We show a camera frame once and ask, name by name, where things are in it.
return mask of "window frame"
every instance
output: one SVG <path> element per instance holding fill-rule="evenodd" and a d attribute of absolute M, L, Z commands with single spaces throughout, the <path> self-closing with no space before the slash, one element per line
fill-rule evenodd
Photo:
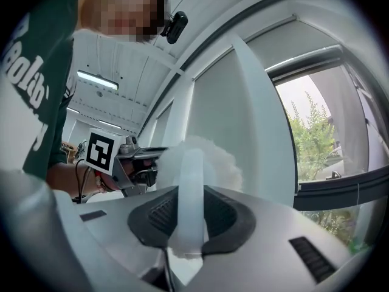
<path fill-rule="evenodd" d="M 385 131 L 383 139 L 388 141 L 389 108 L 384 107 L 386 95 L 369 70 L 348 50 L 342 46 L 319 49 L 291 61 L 286 61 L 267 72 L 274 86 L 313 74 L 325 69 L 346 66 L 353 71 L 364 90 L 371 94 L 372 104 L 380 114 L 380 132 Z M 288 120 L 295 151 L 294 138 Z M 296 180 L 297 157 L 295 156 Z M 331 210 L 355 206 L 389 195 L 389 165 L 377 170 L 347 176 L 329 181 L 306 181 L 298 183 L 295 192 L 294 208 L 300 211 Z"/>

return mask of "tree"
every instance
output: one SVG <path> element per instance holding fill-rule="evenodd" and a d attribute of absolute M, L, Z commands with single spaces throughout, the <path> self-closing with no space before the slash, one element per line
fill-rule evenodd
<path fill-rule="evenodd" d="M 334 127 L 328 123 L 324 106 L 320 109 L 312 97 L 305 92 L 310 110 L 307 126 L 292 101 L 294 117 L 286 111 L 291 123 L 296 147 L 298 180 L 311 181 L 323 170 L 325 161 L 334 145 Z"/>

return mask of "green plant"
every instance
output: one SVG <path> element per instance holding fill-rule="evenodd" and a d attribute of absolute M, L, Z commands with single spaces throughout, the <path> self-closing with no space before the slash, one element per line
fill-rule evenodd
<path fill-rule="evenodd" d="M 293 101 L 294 117 L 286 111 L 296 147 L 299 181 L 315 179 L 317 172 L 325 167 L 326 158 L 332 151 L 335 141 L 334 127 L 328 123 L 324 106 L 320 109 L 312 97 L 307 92 L 305 94 L 310 106 L 307 126 Z"/>
<path fill-rule="evenodd" d="M 369 248 L 369 246 L 366 243 L 364 243 L 364 242 L 359 243 L 355 239 L 351 240 L 350 243 L 348 244 L 348 249 L 349 249 L 351 254 L 357 254 L 358 252 L 361 252 L 361 251 L 366 250 L 368 248 Z"/>
<path fill-rule="evenodd" d="M 332 235 L 335 235 L 346 246 L 351 246 L 353 242 L 358 213 L 358 207 L 302 212 L 304 216 L 314 221 Z"/>

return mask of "hand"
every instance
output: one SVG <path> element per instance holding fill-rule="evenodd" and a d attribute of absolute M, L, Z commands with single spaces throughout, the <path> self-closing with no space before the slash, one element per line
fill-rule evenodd
<path fill-rule="evenodd" d="M 151 161 L 150 160 L 144 160 L 143 161 L 143 164 L 145 167 L 149 167 L 151 165 Z M 134 170 L 134 165 L 131 161 L 129 160 L 123 160 L 122 162 L 122 167 L 125 171 L 125 173 L 128 175 L 128 176 L 131 176 L 135 170 Z M 112 177 L 108 174 L 105 174 L 105 173 L 102 173 L 102 180 L 104 181 L 104 183 L 110 188 L 110 189 L 114 189 L 114 190 L 120 190 L 119 187 L 117 187 L 115 181 L 112 179 Z"/>

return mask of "green t-shirt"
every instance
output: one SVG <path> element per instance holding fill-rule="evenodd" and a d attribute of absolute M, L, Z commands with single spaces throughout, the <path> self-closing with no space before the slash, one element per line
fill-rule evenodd
<path fill-rule="evenodd" d="M 48 168 L 66 163 L 61 137 L 66 107 L 75 91 L 73 82 L 67 84 L 67 76 L 77 3 L 78 0 L 42 1 L 20 22 L 1 57 L 2 72 L 42 124 L 23 167 L 26 173 L 42 179 Z"/>

